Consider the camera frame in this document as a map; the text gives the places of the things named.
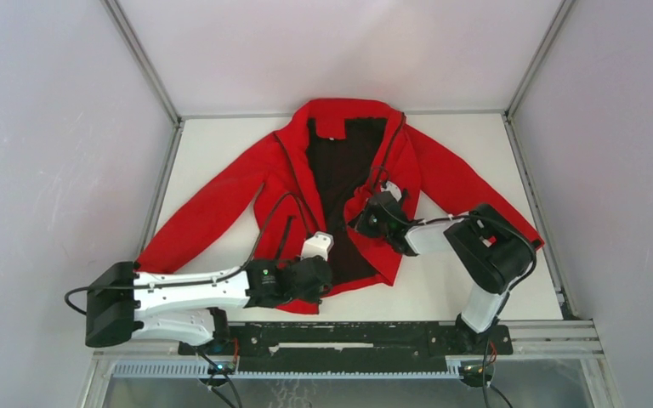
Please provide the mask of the red jacket black lining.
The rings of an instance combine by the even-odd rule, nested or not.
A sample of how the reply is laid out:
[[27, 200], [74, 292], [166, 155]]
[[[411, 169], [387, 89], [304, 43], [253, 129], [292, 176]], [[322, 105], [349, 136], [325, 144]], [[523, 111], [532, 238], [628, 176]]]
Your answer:
[[314, 99], [202, 186], [138, 256], [138, 270], [172, 274], [211, 246], [251, 207], [263, 235], [257, 258], [294, 258], [307, 235], [332, 235], [332, 292], [393, 285], [402, 257], [355, 231], [380, 186], [395, 184], [404, 212], [421, 196], [447, 213], [494, 207], [537, 247], [536, 229], [465, 160], [411, 126], [404, 113], [368, 99]]

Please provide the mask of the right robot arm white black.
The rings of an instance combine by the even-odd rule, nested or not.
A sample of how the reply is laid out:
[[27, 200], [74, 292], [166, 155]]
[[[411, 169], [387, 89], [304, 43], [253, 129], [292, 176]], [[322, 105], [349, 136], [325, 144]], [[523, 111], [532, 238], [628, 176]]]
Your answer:
[[478, 354], [491, 342], [491, 330], [510, 292], [537, 266], [539, 240], [529, 240], [495, 207], [480, 203], [462, 214], [411, 219], [402, 201], [384, 191], [369, 198], [349, 223], [369, 238], [382, 239], [405, 256], [453, 251], [473, 281], [467, 304], [455, 323], [458, 345]]

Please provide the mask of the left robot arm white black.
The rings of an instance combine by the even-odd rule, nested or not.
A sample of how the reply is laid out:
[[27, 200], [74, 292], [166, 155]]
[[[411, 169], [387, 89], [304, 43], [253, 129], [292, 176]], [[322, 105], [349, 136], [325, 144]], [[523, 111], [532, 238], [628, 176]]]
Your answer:
[[227, 310], [317, 305], [332, 289], [321, 256], [252, 260], [217, 272], [163, 275], [112, 265], [86, 292], [85, 344], [93, 349], [133, 339], [172, 340], [222, 354], [231, 344]]

